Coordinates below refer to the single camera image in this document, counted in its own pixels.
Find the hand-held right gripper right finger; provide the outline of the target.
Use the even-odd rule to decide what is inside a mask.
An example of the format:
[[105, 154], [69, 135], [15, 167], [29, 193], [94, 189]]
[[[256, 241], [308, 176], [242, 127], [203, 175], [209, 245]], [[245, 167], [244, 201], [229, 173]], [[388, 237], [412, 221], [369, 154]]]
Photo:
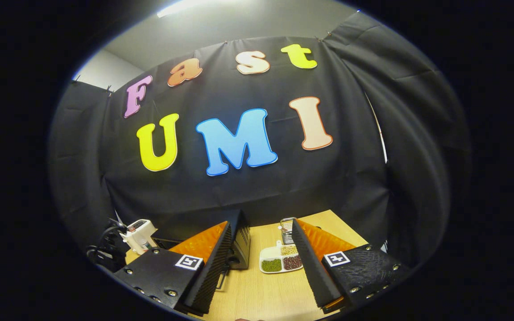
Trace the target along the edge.
[[314, 300], [325, 313], [364, 307], [411, 271], [376, 246], [354, 246], [300, 219], [292, 221], [292, 240]]

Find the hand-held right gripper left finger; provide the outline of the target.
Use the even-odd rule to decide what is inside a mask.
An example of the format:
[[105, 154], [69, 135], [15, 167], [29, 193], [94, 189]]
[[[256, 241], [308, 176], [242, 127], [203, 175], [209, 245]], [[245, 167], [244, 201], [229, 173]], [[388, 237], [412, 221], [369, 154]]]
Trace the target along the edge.
[[224, 221], [166, 250], [154, 247], [114, 274], [155, 304], [183, 313], [209, 312], [232, 241]]

